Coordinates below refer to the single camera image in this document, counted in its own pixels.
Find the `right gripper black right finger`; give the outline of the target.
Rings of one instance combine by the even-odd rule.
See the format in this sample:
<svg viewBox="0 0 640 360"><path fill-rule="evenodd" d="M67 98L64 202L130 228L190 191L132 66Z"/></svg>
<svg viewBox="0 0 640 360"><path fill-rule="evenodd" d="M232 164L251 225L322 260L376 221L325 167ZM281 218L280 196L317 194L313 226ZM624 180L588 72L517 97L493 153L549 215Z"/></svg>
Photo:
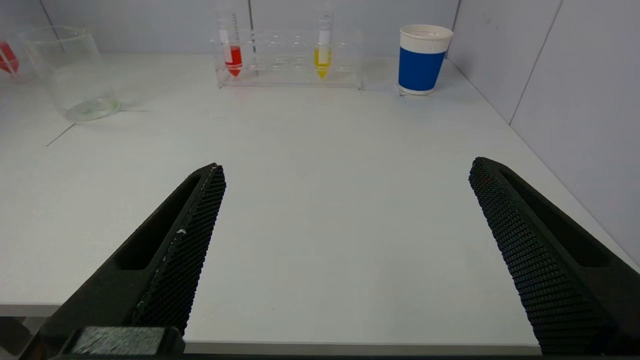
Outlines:
<svg viewBox="0 0 640 360"><path fill-rule="evenodd" d="M542 354L637 357L639 272L504 164L468 181Z"/></svg>

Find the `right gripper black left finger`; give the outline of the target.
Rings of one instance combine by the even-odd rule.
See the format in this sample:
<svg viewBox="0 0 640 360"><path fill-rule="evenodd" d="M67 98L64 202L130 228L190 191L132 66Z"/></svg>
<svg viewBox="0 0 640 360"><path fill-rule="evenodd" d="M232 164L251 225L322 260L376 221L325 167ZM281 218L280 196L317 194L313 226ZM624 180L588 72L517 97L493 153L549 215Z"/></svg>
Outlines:
<svg viewBox="0 0 640 360"><path fill-rule="evenodd" d="M195 170L46 319L22 360L176 360L226 176Z"/></svg>

